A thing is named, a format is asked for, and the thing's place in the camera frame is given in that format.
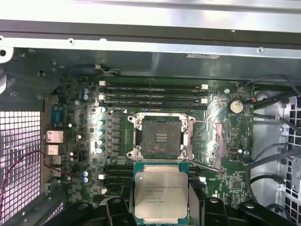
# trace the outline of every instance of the metal frame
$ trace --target metal frame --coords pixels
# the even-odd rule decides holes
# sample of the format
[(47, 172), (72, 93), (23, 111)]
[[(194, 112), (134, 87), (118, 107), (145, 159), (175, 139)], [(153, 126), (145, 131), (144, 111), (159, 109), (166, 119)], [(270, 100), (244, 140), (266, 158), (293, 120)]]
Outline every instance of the metal frame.
[(32, 4), (28, 2), (1, 2), (0, 19), (301, 32), (299, 0), (65, 0), (55, 4), (34, 1), (34, 14), (29, 13)]
[(39, 226), (60, 207), (62, 202), (65, 203), (65, 199), (65, 192), (59, 188), (51, 195), (41, 194), (6, 221), (3, 226)]

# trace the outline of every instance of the blue capacitor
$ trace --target blue capacitor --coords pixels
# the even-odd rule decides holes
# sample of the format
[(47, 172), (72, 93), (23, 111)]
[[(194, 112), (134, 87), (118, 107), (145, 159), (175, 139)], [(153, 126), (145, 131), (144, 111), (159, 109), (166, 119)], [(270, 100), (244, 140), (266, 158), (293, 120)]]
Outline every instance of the blue capacitor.
[(87, 177), (89, 175), (89, 173), (87, 171), (83, 171), (82, 174), (83, 174), (84, 177)]
[(83, 89), (83, 93), (84, 93), (84, 94), (87, 94), (88, 92), (89, 92), (89, 89), (88, 89), (88, 88), (84, 88), (84, 89)]
[(83, 178), (84, 183), (88, 183), (88, 181), (89, 181), (88, 178)]

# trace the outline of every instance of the motherboard screw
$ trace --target motherboard screw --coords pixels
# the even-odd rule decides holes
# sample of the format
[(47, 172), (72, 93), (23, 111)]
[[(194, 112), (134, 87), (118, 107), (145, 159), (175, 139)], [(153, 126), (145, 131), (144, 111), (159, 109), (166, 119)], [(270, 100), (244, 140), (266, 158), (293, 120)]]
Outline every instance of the motherboard screw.
[(184, 150), (184, 151), (181, 151), (181, 156), (185, 157), (187, 155), (187, 152)]
[(182, 126), (187, 126), (187, 121), (182, 121)]
[(138, 120), (136, 121), (136, 124), (137, 124), (137, 125), (141, 125), (141, 124), (142, 124), (142, 121), (141, 121), (140, 119), (138, 119)]
[(209, 199), (209, 201), (212, 202), (212, 203), (218, 203), (218, 200), (217, 200), (217, 199), (214, 199), (214, 198)]

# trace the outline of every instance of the screw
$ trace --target screw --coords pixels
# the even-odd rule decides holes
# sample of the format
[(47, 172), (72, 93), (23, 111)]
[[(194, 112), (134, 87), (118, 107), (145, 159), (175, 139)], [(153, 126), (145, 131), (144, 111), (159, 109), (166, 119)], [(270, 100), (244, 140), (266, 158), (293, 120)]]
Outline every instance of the screw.
[(250, 204), (250, 203), (246, 203), (245, 207), (247, 207), (248, 209), (254, 209), (255, 208), (254, 205)]
[(18, 96), (18, 94), (19, 94), (19, 93), (18, 93), (17, 91), (11, 91), (9, 95), (10, 95), (11, 97), (16, 97), (16, 96)]
[(263, 53), (263, 52), (264, 52), (264, 48), (263, 48), (263, 47), (259, 47), (259, 48), (257, 49), (257, 52), (258, 52), (258, 53)]
[(187, 155), (187, 152), (186, 151), (182, 151), (181, 152), (181, 156), (185, 157)]
[(35, 54), (35, 53), (36, 53), (36, 51), (35, 51), (34, 49), (32, 49), (32, 48), (29, 48), (29, 49), (27, 50), (27, 52), (32, 53), (32, 54)]
[(214, 198), (209, 199), (209, 201), (212, 202), (212, 203), (218, 203), (218, 200), (214, 199)]
[(38, 100), (43, 100), (44, 99), (44, 96), (43, 95), (38, 95)]
[(68, 39), (68, 42), (73, 46), (74, 45), (74, 39)]

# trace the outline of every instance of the gray cable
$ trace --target gray cable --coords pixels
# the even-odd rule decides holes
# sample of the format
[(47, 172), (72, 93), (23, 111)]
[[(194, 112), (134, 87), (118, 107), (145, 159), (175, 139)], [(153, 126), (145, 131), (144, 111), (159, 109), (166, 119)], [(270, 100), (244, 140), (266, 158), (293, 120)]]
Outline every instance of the gray cable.
[[(276, 120), (276, 116), (274, 115), (263, 115), (263, 114), (254, 113), (254, 117), (261, 118), (261, 119)], [(301, 136), (301, 129), (299, 127), (297, 127), (296, 125), (292, 124), (290, 121), (282, 117), (279, 118), (279, 121), (288, 125), (291, 129), (293, 129), (296, 132), (296, 134)]]
[(286, 148), (288, 146), (288, 143), (277, 143), (277, 144), (271, 144), (271, 145), (267, 146), (253, 159), (253, 161), (256, 161), (261, 155), (266, 153), (269, 149), (271, 149), (273, 147), (277, 147), (277, 146), (283, 146), (283, 148)]
[(255, 202), (258, 202), (253, 193), (252, 187), (251, 187), (251, 169), (253, 169), (257, 166), (261, 166), (261, 165), (271, 162), (271, 161), (283, 159), (283, 158), (293, 156), (293, 155), (300, 155), (300, 154), (301, 154), (301, 147), (293, 146), (291, 151), (271, 155), (269, 157), (258, 160), (257, 162), (253, 163), (252, 165), (247, 166), (245, 180), (246, 180), (246, 187), (249, 190), (250, 197), (253, 198), (253, 200)]
[(285, 79), (288, 84), (292, 87), (292, 89), (301, 97), (301, 92), (297, 89), (297, 87), (292, 83), (292, 81), (285, 75), (271, 75), (271, 76), (265, 76), (265, 77), (260, 77), (257, 79), (253, 79), (251, 81), (248, 81), (245, 85), (244, 88), (246, 88), (248, 85), (250, 85), (251, 83), (260, 81), (260, 80), (264, 80), (264, 79), (273, 79), (273, 78), (283, 78)]

